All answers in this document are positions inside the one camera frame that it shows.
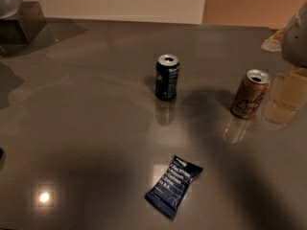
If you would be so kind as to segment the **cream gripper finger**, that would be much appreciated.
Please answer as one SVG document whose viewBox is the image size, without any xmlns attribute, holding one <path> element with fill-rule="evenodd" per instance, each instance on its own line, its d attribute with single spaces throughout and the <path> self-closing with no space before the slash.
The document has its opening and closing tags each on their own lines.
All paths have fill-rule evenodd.
<svg viewBox="0 0 307 230">
<path fill-rule="evenodd" d="M 277 30 L 272 36 L 267 38 L 262 43 L 261 48 L 269 52 L 281 52 L 284 33 L 284 29 Z"/>
</svg>

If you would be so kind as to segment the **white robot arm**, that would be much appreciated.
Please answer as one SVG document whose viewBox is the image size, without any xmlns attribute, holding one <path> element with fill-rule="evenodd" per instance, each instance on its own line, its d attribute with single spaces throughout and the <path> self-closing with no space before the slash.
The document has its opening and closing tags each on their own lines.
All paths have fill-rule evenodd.
<svg viewBox="0 0 307 230">
<path fill-rule="evenodd" d="M 287 26 L 266 39 L 261 48 L 280 52 L 294 66 L 307 67 L 307 2 L 292 16 Z"/>
</svg>

